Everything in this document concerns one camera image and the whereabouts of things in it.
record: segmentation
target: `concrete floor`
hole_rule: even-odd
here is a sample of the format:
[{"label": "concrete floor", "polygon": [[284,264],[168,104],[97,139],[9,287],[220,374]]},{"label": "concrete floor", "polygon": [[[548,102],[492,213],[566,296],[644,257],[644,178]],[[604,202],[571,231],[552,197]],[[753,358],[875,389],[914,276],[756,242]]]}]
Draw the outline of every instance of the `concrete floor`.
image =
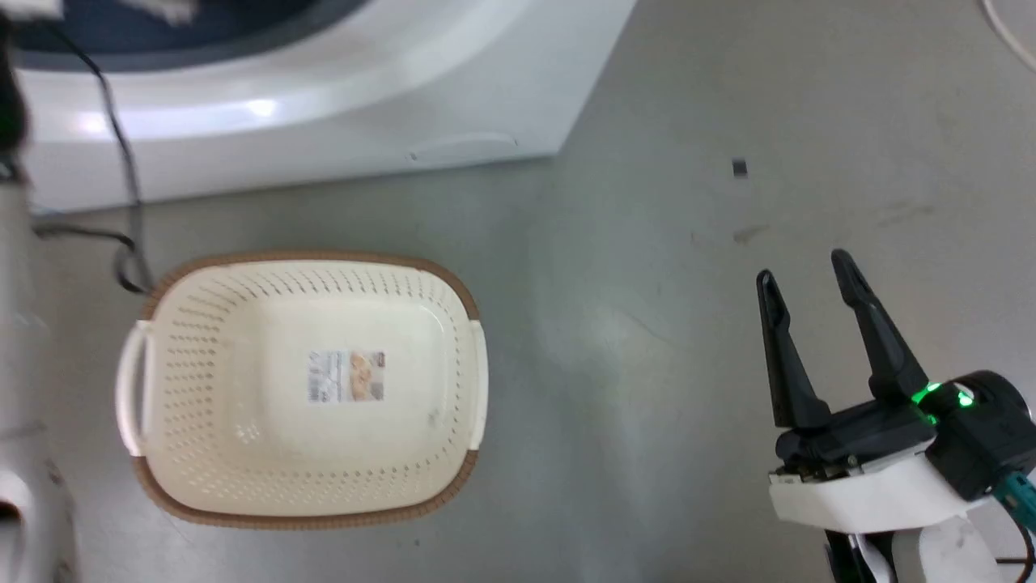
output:
[{"label": "concrete floor", "polygon": [[[778,523],[767,496],[755,272],[776,271],[832,407],[869,398],[836,245],[932,377],[988,368],[1036,399],[1034,158],[1036,77],[970,0],[641,0],[556,159],[150,207],[157,271],[367,249],[470,287],[493,376],[479,467],[441,512],[363,530],[219,530],[151,505],[111,395],[141,302],[109,247],[51,242],[50,422],[83,580],[826,580],[821,533]],[[977,520],[1019,552],[998,512]]]}]

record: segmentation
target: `washing machine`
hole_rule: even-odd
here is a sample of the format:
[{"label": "washing machine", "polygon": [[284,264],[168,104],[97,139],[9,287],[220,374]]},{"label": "washing machine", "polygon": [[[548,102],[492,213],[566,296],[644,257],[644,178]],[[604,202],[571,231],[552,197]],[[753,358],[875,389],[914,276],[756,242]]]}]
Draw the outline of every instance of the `washing machine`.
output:
[{"label": "washing machine", "polygon": [[[222,2],[169,27],[66,0],[145,200],[553,155],[636,0]],[[19,45],[35,203],[124,204],[96,79],[46,30]]]}]

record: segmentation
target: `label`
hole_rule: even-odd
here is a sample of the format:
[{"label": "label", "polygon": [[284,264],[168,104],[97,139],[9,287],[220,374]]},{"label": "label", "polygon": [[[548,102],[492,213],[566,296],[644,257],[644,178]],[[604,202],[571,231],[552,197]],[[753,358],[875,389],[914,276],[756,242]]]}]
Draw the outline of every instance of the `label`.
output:
[{"label": "label", "polygon": [[308,371],[306,398],[311,405],[384,401],[384,353],[314,351]]}]

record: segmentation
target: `white basket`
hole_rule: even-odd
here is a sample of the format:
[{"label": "white basket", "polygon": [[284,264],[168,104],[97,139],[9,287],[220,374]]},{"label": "white basket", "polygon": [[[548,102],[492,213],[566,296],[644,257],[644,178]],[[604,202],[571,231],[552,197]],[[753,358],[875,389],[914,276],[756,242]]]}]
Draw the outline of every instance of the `white basket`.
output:
[{"label": "white basket", "polygon": [[[167,284],[131,332],[119,431],[167,511],[227,526],[351,526],[430,512],[467,477],[488,372],[466,289],[433,263],[330,256],[350,260],[207,260]],[[400,508],[409,514],[371,515]],[[361,515],[370,520],[312,522]],[[270,518],[283,520],[253,520]]]}]

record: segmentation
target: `brown basket rim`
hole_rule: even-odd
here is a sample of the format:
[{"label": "brown basket rim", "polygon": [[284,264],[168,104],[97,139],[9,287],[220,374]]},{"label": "brown basket rim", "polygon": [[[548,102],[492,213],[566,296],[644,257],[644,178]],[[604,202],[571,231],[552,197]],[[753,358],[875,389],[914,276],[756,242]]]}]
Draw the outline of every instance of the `brown basket rim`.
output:
[{"label": "brown basket rim", "polygon": [[[474,304],[470,291],[461,282],[460,278],[442,265],[416,257],[406,257],[400,255],[385,255],[380,253],[366,253],[352,251],[276,251],[259,253],[234,253],[226,255],[213,255],[203,257],[183,263],[171,270],[167,275],[154,286],[151,295],[144,305],[142,320],[150,321],[154,318],[154,313],[159,304],[169,290],[188,274],[206,267],[227,265],[231,263],[254,263],[265,261],[357,261],[365,263],[386,263],[413,267],[435,274],[447,282],[460,298],[467,316],[472,321],[479,320],[479,309]],[[252,530],[327,530],[335,528],[352,528],[359,526],[371,526],[386,524],[405,520],[413,520],[423,517],[452,500],[460,489],[467,483],[474,464],[479,459],[478,450],[468,450],[464,456],[464,461],[454,479],[435,496],[424,502],[419,502],[410,506],[400,508],[390,508],[373,513],[359,513],[352,515],[338,515],[328,517],[256,517],[247,515],[230,515],[222,513],[211,513],[200,511],[188,506],[167,493],[159,480],[151,472],[147,464],[147,458],[133,458],[134,472],[144,489],[147,497],[151,499],[160,508],[170,515],[194,524],[221,526],[227,528],[242,528]]]}]

